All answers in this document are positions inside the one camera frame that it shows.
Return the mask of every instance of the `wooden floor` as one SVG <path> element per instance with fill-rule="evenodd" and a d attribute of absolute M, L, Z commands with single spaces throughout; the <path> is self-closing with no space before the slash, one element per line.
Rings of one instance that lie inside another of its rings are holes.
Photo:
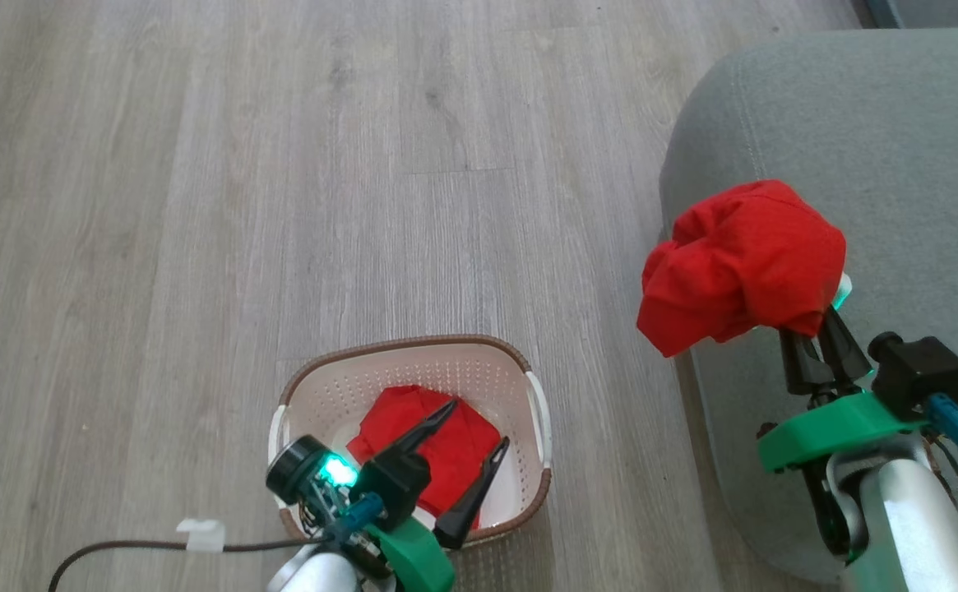
<path fill-rule="evenodd" d="M 805 590 L 730 528 L 633 329 L 656 179 L 717 57 L 848 0 L 0 0 L 0 591 L 263 486 L 286 374 L 482 332 L 553 407 L 553 491 L 459 590 Z M 259 590 L 286 554 L 85 559 L 64 591 Z"/>

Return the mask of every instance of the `green 3d-printed mount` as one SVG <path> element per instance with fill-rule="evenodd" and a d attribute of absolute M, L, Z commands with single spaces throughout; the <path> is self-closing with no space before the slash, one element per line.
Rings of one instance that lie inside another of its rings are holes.
<path fill-rule="evenodd" d="M 380 549 L 406 592 L 449 592 L 453 587 L 456 572 L 449 557 L 431 531 L 416 518 L 406 518 L 392 532 L 384 532 L 375 525 L 366 530 L 380 540 Z"/>
<path fill-rule="evenodd" d="M 757 449 L 765 471 L 782 472 L 891 434 L 918 431 L 926 424 L 900 421 L 876 395 L 863 391 L 784 421 L 760 438 Z"/>

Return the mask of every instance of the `red towel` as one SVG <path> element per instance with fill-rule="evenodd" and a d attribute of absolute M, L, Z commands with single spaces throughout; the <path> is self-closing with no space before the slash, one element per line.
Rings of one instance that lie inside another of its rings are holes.
<path fill-rule="evenodd" d="M 739 185 L 687 210 L 647 258 L 636 324 L 665 357 L 757 325 L 813 337 L 844 254 L 844 235 L 789 185 Z"/>
<path fill-rule="evenodd" d="M 370 460 L 449 398 L 416 385 L 384 389 L 347 450 L 358 462 Z M 418 505 L 436 517 L 449 510 L 479 478 L 482 461 L 500 441 L 497 428 L 460 400 L 442 428 L 419 447 L 419 454 L 431 465 L 431 483 Z"/>

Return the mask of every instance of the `perforated basket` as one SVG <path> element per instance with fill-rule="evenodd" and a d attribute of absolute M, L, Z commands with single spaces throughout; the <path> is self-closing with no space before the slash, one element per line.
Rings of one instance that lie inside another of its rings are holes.
<path fill-rule="evenodd" d="M 347 442 L 388 386 L 421 385 L 460 395 L 511 438 L 493 480 L 479 528 L 468 544 L 493 539 L 530 520 L 551 484 L 551 423 L 541 382 L 506 342 L 482 335 L 423 337 L 344 349 L 301 368 L 285 386 L 271 421 L 269 461 L 305 434 L 351 458 Z M 292 536 L 303 537 L 297 513 L 280 499 L 280 517 Z M 433 518 L 417 510 L 430 528 Z"/>

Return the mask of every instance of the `sofa cushion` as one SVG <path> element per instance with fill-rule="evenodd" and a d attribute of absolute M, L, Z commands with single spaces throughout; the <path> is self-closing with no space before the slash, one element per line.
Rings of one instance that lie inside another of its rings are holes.
<path fill-rule="evenodd" d="M 673 130 L 660 177 L 666 224 L 763 178 L 785 180 L 843 229 L 854 293 L 842 315 L 860 344 L 890 330 L 936 335 L 958 353 L 958 29 L 844 31 L 720 61 Z M 833 581 L 840 565 L 801 476 L 765 475 L 757 458 L 761 423 L 806 404 L 784 389 L 775 331 L 706 340 L 692 356 L 742 536 L 780 569 Z"/>
<path fill-rule="evenodd" d="M 958 0 L 866 0 L 866 4 L 881 27 L 958 26 Z"/>

